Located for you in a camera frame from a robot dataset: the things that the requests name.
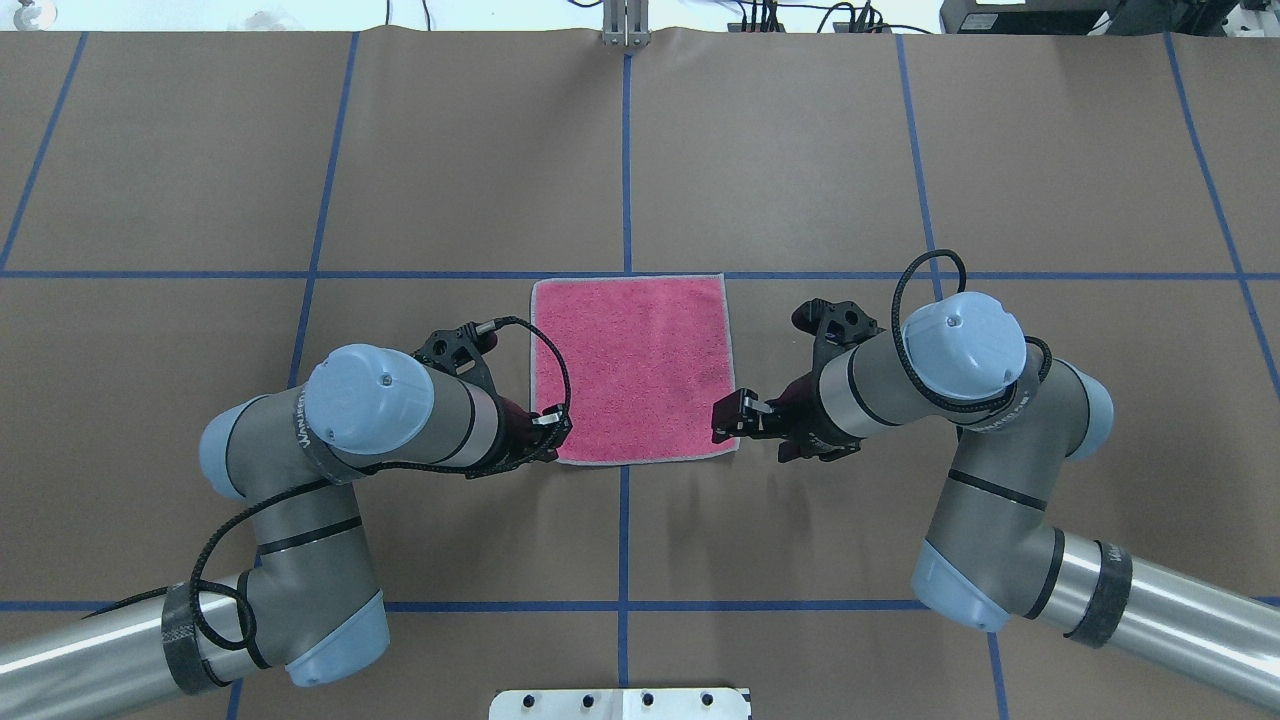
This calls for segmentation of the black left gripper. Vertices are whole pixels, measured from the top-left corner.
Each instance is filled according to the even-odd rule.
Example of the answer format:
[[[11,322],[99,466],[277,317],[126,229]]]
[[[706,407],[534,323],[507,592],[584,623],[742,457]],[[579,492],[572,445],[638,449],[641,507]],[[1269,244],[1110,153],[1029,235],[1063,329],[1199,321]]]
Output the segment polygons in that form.
[[[559,459],[561,446],[573,427],[568,405],[534,413],[500,398],[499,410],[495,443],[480,462],[468,468],[468,477],[492,477]]]

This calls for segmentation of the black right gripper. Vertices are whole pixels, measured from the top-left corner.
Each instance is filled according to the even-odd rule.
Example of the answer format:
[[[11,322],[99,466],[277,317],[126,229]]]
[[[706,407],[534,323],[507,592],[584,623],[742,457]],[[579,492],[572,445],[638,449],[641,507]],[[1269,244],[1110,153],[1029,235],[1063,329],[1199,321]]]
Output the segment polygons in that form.
[[[759,400],[755,391],[735,391],[718,400],[712,409],[710,442],[723,445],[731,439],[768,439],[763,419],[771,432],[781,438],[778,462],[817,459],[822,462],[854,455],[861,450],[861,438],[841,430],[820,404],[818,379],[806,373],[792,380],[777,398]]]

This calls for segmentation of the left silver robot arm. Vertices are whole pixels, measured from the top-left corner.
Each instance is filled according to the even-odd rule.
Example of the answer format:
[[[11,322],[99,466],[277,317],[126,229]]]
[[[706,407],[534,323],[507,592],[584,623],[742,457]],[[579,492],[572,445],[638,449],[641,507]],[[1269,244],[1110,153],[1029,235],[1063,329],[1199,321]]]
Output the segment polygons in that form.
[[[184,580],[4,647],[3,716],[118,717],[261,670],[315,687],[378,661],[390,633],[355,483],[547,462],[571,428],[568,402],[531,413],[497,393],[472,345],[460,348],[466,373],[448,350],[347,345],[303,384],[211,420],[201,469],[244,509]]]

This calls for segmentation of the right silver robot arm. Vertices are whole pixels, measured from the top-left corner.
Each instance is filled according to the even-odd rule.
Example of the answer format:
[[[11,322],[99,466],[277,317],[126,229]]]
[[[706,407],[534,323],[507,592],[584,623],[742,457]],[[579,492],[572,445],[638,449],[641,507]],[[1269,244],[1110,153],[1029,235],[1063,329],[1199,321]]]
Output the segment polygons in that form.
[[[812,369],[781,395],[741,388],[710,411],[710,438],[777,439],[778,460],[832,462],[888,430],[940,418],[957,432],[911,575],[918,600],[980,632],[1043,623],[1277,710],[1277,610],[1053,527],[1062,466],[1108,438],[1108,391],[1024,334],[986,293],[960,291],[878,323],[813,299],[792,322]]]

